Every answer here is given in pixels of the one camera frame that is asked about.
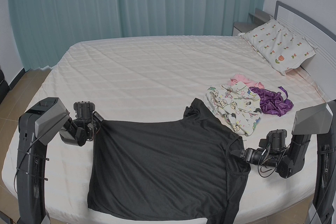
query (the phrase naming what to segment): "headboard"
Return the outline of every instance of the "headboard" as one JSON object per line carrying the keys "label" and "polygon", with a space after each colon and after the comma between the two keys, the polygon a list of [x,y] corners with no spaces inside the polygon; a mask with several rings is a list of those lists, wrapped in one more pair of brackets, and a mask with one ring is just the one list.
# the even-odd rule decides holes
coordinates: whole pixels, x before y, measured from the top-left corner
{"label": "headboard", "polygon": [[291,32],[305,36],[316,54],[302,63],[330,100],[336,99],[336,35],[316,20],[280,1],[274,19]]}

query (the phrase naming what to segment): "fitted sheet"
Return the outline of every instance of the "fitted sheet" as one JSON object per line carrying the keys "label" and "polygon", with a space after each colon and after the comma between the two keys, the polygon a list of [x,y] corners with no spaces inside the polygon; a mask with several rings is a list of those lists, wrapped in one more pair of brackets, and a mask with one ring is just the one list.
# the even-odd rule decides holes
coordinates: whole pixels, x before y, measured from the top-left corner
{"label": "fitted sheet", "polygon": [[[283,86],[294,103],[283,117],[264,114],[252,135],[243,137],[245,148],[257,148],[260,138],[274,129],[287,129],[289,144],[295,112],[324,102],[305,71],[299,68],[282,76],[241,37],[165,36],[86,41],[71,46],[28,107],[52,96],[62,100],[73,118],[74,102],[91,101],[107,120],[175,121],[182,119],[194,98],[203,100],[211,84],[226,83],[236,73],[261,81],[272,91]],[[14,196],[18,143],[16,130],[2,170],[2,179]],[[289,179],[277,173],[261,178],[257,167],[252,166],[235,223],[262,218],[311,195],[316,151],[316,136],[312,136],[304,168]],[[56,135],[48,144],[47,157],[45,205],[52,218],[71,224],[130,223],[87,208],[93,143],[70,146]],[[206,219],[177,222],[198,224]]]}

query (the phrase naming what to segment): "purple strap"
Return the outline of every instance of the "purple strap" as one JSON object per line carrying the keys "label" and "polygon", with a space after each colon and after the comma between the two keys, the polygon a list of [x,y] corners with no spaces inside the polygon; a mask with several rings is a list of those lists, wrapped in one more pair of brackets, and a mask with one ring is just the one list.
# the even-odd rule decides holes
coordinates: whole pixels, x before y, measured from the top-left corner
{"label": "purple strap", "polygon": [[260,109],[265,114],[278,115],[279,117],[286,114],[294,106],[288,99],[288,93],[283,87],[278,87],[286,94],[286,100],[283,99],[280,92],[272,92],[258,87],[249,87],[250,90],[260,97]]}

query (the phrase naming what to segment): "tile floor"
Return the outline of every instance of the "tile floor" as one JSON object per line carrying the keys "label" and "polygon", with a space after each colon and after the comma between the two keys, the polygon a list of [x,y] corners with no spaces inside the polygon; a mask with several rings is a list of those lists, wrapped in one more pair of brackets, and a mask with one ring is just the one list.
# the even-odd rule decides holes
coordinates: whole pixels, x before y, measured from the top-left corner
{"label": "tile floor", "polygon": [[[23,75],[14,89],[10,91],[3,102],[0,104],[0,171],[9,144],[18,125],[18,118],[29,105],[31,99],[44,82],[50,69],[38,69],[28,71]],[[268,217],[259,219],[249,224],[302,224],[308,212],[309,202],[312,196],[297,203],[286,210],[275,213]],[[7,190],[0,177],[0,211],[8,215],[13,221],[19,218],[19,209],[17,199]],[[58,220],[52,219],[52,224],[62,224]]]}

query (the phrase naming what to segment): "pink garment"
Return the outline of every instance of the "pink garment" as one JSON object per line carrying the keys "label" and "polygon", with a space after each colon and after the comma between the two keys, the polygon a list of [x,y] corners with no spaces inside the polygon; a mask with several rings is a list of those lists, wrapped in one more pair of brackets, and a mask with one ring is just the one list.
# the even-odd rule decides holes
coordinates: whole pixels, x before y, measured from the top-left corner
{"label": "pink garment", "polygon": [[244,84],[246,84],[248,87],[257,87],[259,89],[264,89],[264,85],[261,82],[255,82],[253,80],[248,79],[246,76],[242,74],[235,74],[231,80],[229,80],[228,84],[230,86],[238,83],[239,81],[242,81]]}

